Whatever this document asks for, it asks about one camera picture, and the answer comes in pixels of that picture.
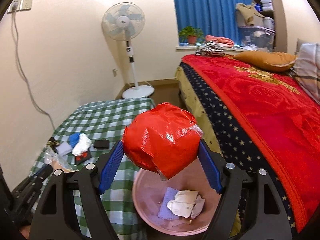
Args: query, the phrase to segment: black fabric with stars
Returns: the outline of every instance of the black fabric with stars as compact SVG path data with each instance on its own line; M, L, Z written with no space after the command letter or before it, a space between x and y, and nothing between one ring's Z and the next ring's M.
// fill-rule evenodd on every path
M284 188L277 178L277 175L265 160L260 150L250 140L250 137L242 129L219 96L205 83L197 72L191 66L183 62L181 62L180 66L183 68L186 77L188 78L211 122L212 128L215 131L220 145L221 153L225 160L233 162L245 171L256 171L260 168L268 171L280 197L283 200L292 236L297 235L289 199L286 196ZM245 203L246 190L243 190L239 202L241 220L243 220L244 216Z

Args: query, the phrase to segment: electric fan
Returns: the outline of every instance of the electric fan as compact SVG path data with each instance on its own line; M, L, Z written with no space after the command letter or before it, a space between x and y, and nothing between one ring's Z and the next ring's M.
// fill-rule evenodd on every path
M123 92L123 98L143 98L150 96L155 89L151 86L139 86L136 78L131 39L143 29L145 17L143 11L134 3L118 3L109 8L103 18L104 32L113 40L126 41L126 50L131 64L134 87Z

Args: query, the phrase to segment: red plastic bag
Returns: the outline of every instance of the red plastic bag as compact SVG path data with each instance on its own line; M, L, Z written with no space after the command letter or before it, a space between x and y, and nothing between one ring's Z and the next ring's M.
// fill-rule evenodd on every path
M122 142L135 165L170 179L196 159L202 134L191 113L162 103L139 114Z

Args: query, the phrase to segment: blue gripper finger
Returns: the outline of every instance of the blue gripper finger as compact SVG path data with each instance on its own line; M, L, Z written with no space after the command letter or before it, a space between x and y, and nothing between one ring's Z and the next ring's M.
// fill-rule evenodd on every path
M202 140L199 143L198 158L207 176L210 187L215 189L218 194L221 194L223 187L221 185L220 172Z
M107 164L104 166L101 177L100 184L98 187L99 194L103 194L108 188L110 188L113 179L115 178L116 172L119 168L123 157L123 144L122 141L119 141L113 146L110 151L110 157L107 161Z

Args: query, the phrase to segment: green and white tablecloth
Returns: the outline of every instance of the green and white tablecloth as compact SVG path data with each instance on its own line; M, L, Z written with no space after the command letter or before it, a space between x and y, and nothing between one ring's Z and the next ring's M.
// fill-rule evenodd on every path
M80 132L85 133L92 141L108 139L110 149L117 140L122 138L124 128L140 113L154 107L150 98L121 99L113 101L92 102L78 107L54 132L53 136L60 142L68 141L69 135ZM97 150L91 146L92 158L75 166L74 157L70 153L65 159L75 170L82 169L86 164L96 162L98 157L109 150ZM35 161L31 174L44 165L44 151ZM146 239L142 220L137 215L132 202L132 185L135 174L139 168L125 155L121 161L110 189L101 195L102 204L108 214L113 228L119 239ZM81 198L78 190L74 190L76 213L83 235L90 237L89 229L84 218Z

